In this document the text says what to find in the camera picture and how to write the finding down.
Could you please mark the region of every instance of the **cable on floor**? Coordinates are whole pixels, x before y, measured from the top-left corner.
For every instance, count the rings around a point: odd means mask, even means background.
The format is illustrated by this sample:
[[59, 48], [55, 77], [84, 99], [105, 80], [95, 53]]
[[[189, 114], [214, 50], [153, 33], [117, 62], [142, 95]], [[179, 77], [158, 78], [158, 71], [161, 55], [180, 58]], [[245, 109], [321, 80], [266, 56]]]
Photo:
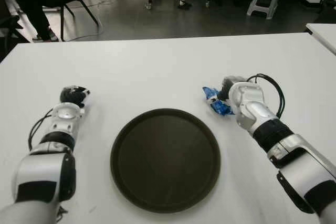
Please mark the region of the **cable on floor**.
[[[101, 4], [104, 4], [104, 3], [112, 3], [113, 1], [115, 0], [102, 0], [100, 2], [98, 2], [97, 4], [93, 4], [93, 5], [88, 5], [88, 6], [97, 6], [97, 10], [98, 10], [98, 13], [97, 13], [97, 20], [98, 20], [98, 23], [99, 23], [99, 26], [100, 26], [100, 31], [98, 33], [94, 33], [94, 34], [90, 34], [90, 35], [84, 35], [84, 36], [79, 36], [79, 37], [76, 37], [76, 38], [73, 38], [73, 39], [70, 39], [70, 40], [65, 40], [65, 42], [71, 42], [71, 41], [75, 41], [77, 39], [83, 39], [83, 38], [88, 38], [88, 37], [92, 37], [92, 36], [98, 36], [98, 35], [101, 35], [104, 33], [104, 26], [99, 18], [99, 13], [100, 13], [100, 9], [99, 9], [99, 6]], [[72, 7], [71, 9], [74, 9], [74, 8], [83, 8], [83, 6], [79, 6], [79, 7]]]

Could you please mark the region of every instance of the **power cord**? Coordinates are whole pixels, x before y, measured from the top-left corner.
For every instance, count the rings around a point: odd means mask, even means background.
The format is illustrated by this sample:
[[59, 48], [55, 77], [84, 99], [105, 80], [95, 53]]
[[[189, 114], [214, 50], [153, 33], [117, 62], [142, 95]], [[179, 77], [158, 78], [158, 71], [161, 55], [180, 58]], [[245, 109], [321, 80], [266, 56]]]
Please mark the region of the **power cord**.
[[103, 3], [106, 3], [106, 2], [109, 2], [111, 3], [112, 0], [101, 0], [100, 2], [98, 2], [97, 4], [93, 4], [93, 5], [89, 5], [89, 6], [97, 6], [97, 10], [98, 10], [98, 15], [97, 15], [97, 20], [99, 22], [99, 26], [100, 26], [100, 31], [98, 33], [95, 33], [95, 34], [90, 34], [90, 35], [84, 35], [84, 36], [79, 36], [79, 37], [76, 37], [76, 38], [73, 38], [73, 39], [70, 39], [70, 40], [66, 40], [66, 42], [71, 42], [71, 41], [75, 41], [77, 39], [83, 39], [83, 38], [88, 38], [88, 37], [92, 37], [92, 36], [98, 36], [98, 35], [101, 35], [104, 33], [104, 26], [99, 18], [99, 13], [100, 13], [100, 9], [99, 9], [99, 6]]
[[278, 112], [277, 112], [276, 116], [278, 118], [281, 118], [282, 113], [285, 109], [285, 96], [284, 96], [284, 93], [282, 92], [279, 84], [272, 77], [267, 76], [266, 74], [263, 74], [263, 73], [258, 73], [254, 76], [251, 76], [247, 79], [247, 81], [250, 81], [253, 78], [255, 78], [255, 83], [257, 83], [257, 78], [263, 78], [263, 79], [267, 80], [268, 82], [270, 82], [276, 88], [276, 90], [278, 91], [278, 94], [279, 94], [279, 99], [280, 99], [279, 109], [278, 109]]
[[51, 115], [49, 115], [49, 113], [52, 111], [52, 109], [51, 110], [49, 110], [48, 112], [47, 112], [47, 114], [45, 114], [45, 116], [43, 116], [40, 120], [38, 120], [35, 124], [34, 124], [34, 126], [31, 128], [31, 130], [30, 130], [30, 133], [29, 133], [29, 137], [28, 137], [28, 147], [29, 147], [29, 150], [31, 151], [32, 150], [32, 145], [31, 145], [31, 142], [32, 142], [32, 140], [33, 140], [33, 137], [34, 137], [34, 135], [35, 135], [35, 133], [37, 132], [37, 130], [40, 128], [40, 126], [41, 126], [41, 124], [43, 123], [43, 121], [44, 121], [44, 119], [45, 118], [49, 118], [49, 117], [51, 117]]

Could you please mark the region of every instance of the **shoe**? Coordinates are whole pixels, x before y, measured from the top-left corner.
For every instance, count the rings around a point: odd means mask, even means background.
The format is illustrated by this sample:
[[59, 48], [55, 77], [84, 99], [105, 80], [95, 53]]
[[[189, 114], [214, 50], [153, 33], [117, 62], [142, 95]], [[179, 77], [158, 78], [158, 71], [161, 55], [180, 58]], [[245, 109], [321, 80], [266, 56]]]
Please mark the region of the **shoe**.
[[184, 5], [179, 4], [177, 7], [178, 7], [178, 9], [181, 9], [181, 10], [189, 10], [190, 9], [190, 5], [186, 5], [186, 4], [184, 4]]
[[[49, 36], [50, 36], [51, 42], [58, 42], [59, 41], [56, 34], [50, 28], [49, 28]], [[44, 40], [42, 40], [41, 36], [39, 36], [39, 35], [37, 35], [35, 38], [32, 38], [32, 40], [33, 40], [34, 43], [44, 42]]]

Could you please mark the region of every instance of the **black cable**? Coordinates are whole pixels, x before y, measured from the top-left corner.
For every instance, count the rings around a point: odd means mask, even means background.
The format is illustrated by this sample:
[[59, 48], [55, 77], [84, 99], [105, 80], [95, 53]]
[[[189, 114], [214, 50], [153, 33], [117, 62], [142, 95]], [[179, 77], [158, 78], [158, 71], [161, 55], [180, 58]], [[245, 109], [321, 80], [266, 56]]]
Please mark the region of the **black cable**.
[[285, 109], [285, 96], [284, 96], [284, 93], [283, 91], [281, 90], [281, 87], [279, 86], [279, 84], [270, 76], [266, 75], [266, 74], [263, 74], [263, 73], [258, 73], [254, 76], [251, 76], [247, 79], [247, 81], [250, 81], [251, 79], [255, 78], [255, 83], [257, 83], [257, 78], [263, 78], [265, 80], [267, 80], [268, 82], [270, 82], [275, 88], [276, 90], [278, 91], [278, 94], [279, 94], [279, 99], [280, 99], [280, 102], [279, 102], [279, 109], [278, 109], [278, 112], [276, 114], [276, 116], [278, 118], [281, 118], [282, 116], [282, 113]]
[[28, 137], [28, 147], [29, 147], [29, 150], [31, 151], [32, 150], [32, 145], [31, 145], [31, 142], [33, 140], [33, 136], [35, 135], [36, 131], [40, 128], [41, 124], [43, 123], [44, 119], [45, 118], [49, 118], [51, 117], [51, 115], [49, 115], [49, 113], [52, 111], [49, 110], [44, 117], [42, 117], [41, 119], [39, 119], [35, 124], [34, 126], [31, 128], [30, 130], [30, 133], [29, 133], [29, 137]]
[[68, 213], [67, 210], [65, 210], [62, 206], [59, 206], [56, 222], [59, 222], [63, 218], [63, 214], [67, 213]]

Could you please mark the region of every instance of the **wheel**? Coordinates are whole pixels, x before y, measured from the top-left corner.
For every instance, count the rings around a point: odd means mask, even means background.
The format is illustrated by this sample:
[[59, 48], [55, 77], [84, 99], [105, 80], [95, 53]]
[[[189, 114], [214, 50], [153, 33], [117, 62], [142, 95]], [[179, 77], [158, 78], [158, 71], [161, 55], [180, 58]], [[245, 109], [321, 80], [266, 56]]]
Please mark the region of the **wheel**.
[[145, 7], [146, 7], [147, 10], [151, 10], [152, 9], [152, 4], [147, 3], [147, 4], [145, 4]]

